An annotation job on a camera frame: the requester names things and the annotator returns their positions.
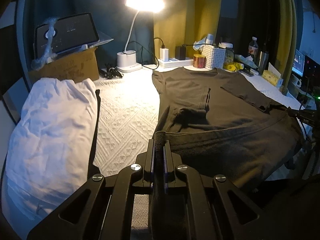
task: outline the black cable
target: black cable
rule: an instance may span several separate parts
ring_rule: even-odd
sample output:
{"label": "black cable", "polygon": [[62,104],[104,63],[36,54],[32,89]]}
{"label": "black cable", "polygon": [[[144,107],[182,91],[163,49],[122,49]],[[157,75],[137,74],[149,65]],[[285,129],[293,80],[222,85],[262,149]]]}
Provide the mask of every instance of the black cable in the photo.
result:
{"label": "black cable", "polygon": [[[303,99],[301,100],[301,104],[300,104],[298,113],[300,112],[300,110],[301,110],[301,108],[302,108],[302,103],[303,103],[303,101],[304,101],[304,99],[306,98],[306,95],[307,95],[307,93],[308,93],[309,81],[310,81],[310,77],[308,77],[307,90],[306,90],[306,93],[303,95]],[[306,135],[306,140],[307,140],[308,142],[310,142],[310,143],[316,142],[316,140],[314,140],[314,141],[311,141],[311,140],[310,140],[310,138],[309,138],[309,136],[308,136],[308,134],[307,134],[306,128],[305,128],[304,125],[303,125],[303,122],[300,121],[300,123],[301,123],[301,125],[302,125],[302,127],[303,127],[303,130],[304,130],[304,133],[305,133],[305,135]]]}
{"label": "black cable", "polygon": [[136,52],[133,52],[133,53],[126,53],[125,51],[122,51],[123,54],[126,54],[126,55],[132,55],[132,54],[135,54]]}
{"label": "black cable", "polygon": [[316,23],[315,23],[315,12],[312,12],[312,16],[313,16],[313,33],[316,33]]}
{"label": "black cable", "polygon": [[[133,42],[134,42],[134,43],[137,43],[137,44],[140,45],[141,48],[142,48],[142,50],[141,50],[141,61],[142,61],[141,65],[142,65],[143,67],[145,67],[145,68],[152,69],[152,70],[156,70],[156,69],[159,67],[159,61],[158,61],[156,55],[153,54],[152,52],[150,52],[148,49],[146,49],[144,46],[142,46],[142,45],[141,45],[139,42],[137,42],[137,41],[130,41],[130,42],[128,43],[128,45],[129,45],[130,43],[133,43]],[[144,62],[145,62],[145,61],[143,61],[143,59],[142,59],[143,49],[145,49],[147,52],[149,52],[149,54],[152,55],[153,57],[155,57],[155,59],[157,60],[158,64],[156,65],[155,68],[150,68],[150,67],[147,67],[147,66],[144,65]]]}
{"label": "black cable", "polygon": [[186,47],[186,46],[199,46],[199,45],[211,45],[211,44],[207,44],[207,43],[201,43],[201,44],[182,44],[182,47]]}
{"label": "black cable", "polygon": [[164,46],[163,40],[160,37],[155,37],[153,40],[161,40],[162,41],[162,46]]}
{"label": "black cable", "polygon": [[308,77],[307,90],[306,90],[306,93],[305,93],[304,96],[303,96],[303,99],[301,100],[301,105],[300,105],[300,107],[299,107],[299,111],[301,110],[303,100],[306,98],[306,95],[307,95],[307,93],[308,93],[309,81],[310,81],[310,77]]}

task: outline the white plastic basket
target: white plastic basket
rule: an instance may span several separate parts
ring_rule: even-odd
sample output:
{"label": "white plastic basket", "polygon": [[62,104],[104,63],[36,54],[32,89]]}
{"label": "white plastic basket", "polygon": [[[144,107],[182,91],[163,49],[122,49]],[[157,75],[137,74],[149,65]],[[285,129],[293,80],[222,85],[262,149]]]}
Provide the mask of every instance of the white plastic basket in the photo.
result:
{"label": "white plastic basket", "polygon": [[225,54],[225,49],[215,48],[212,45],[205,45],[202,50],[202,55],[204,55],[207,59],[205,63],[205,68],[222,68]]}

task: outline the yellow package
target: yellow package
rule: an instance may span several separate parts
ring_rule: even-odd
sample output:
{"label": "yellow package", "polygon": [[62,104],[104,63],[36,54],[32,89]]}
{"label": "yellow package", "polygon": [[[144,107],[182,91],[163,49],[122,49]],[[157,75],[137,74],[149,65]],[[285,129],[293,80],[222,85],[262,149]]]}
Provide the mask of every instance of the yellow package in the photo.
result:
{"label": "yellow package", "polygon": [[223,65],[223,68],[232,72],[236,72],[240,69],[244,69],[244,65],[242,63],[234,62],[233,64]]}

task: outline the white jar lid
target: white jar lid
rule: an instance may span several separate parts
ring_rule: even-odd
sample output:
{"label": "white jar lid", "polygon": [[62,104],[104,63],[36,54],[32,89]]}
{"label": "white jar lid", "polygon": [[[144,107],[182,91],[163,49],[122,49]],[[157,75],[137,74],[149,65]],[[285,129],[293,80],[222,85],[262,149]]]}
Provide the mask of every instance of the white jar lid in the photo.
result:
{"label": "white jar lid", "polygon": [[233,44],[232,43],[228,43],[228,42],[221,42],[219,44],[219,47],[221,48],[228,48],[228,49],[232,49],[233,48]]}

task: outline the tissue box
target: tissue box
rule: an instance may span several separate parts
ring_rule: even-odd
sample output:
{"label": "tissue box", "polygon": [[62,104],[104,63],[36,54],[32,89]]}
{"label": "tissue box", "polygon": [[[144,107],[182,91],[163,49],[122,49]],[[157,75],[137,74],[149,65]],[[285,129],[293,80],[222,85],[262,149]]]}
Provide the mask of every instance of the tissue box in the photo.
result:
{"label": "tissue box", "polygon": [[32,83],[40,78],[57,78],[60,81],[72,79],[75,83],[87,78],[92,81],[99,79],[98,65],[94,51],[97,47],[59,58],[46,64],[40,70],[29,72]]}
{"label": "tissue box", "polygon": [[277,77],[275,74],[273,74],[269,70],[264,70],[262,77],[267,80],[270,84],[274,85],[275,87],[281,87],[283,79]]}

